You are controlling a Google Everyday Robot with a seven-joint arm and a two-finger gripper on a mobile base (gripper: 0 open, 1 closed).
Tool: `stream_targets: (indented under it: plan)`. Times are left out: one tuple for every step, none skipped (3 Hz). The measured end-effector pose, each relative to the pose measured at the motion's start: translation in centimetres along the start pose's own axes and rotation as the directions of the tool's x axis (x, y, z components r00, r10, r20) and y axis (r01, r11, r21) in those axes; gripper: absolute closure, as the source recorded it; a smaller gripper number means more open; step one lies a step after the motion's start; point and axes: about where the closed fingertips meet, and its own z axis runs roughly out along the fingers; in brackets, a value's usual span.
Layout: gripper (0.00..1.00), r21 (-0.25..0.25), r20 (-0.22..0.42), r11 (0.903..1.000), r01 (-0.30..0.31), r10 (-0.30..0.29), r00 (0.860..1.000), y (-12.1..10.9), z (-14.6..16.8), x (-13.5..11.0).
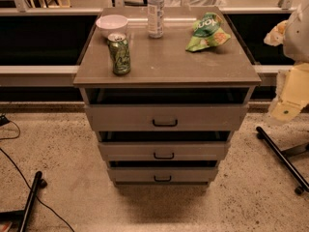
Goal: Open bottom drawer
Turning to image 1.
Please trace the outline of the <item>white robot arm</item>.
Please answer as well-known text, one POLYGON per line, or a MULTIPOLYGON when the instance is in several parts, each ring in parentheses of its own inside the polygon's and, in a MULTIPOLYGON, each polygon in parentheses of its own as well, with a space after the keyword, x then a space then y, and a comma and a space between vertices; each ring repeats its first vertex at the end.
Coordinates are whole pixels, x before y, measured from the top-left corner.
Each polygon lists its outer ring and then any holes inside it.
POLYGON ((278 72, 276 97, 268 108, 270 121, 288 123, 309 104, 309 0, 302 0, 287 20, 274 26, 264 43, 282 44, 284 55, 295 61, 289 70, 278 72))

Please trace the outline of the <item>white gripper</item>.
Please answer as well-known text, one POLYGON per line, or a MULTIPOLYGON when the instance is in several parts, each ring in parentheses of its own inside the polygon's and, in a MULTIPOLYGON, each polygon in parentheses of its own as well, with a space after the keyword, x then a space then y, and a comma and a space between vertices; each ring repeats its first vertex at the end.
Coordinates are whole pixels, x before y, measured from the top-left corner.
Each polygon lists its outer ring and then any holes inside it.
MULTIPOLYGON (((283 43, 287 20, 274 26, 264 38, 264 43, 278 46, 283 43)), ((301 63, 287 71, 279 71, 276 97, 272 100, 268 114, 278 123, 288 123, 309 104, 309 64, 301 63)))

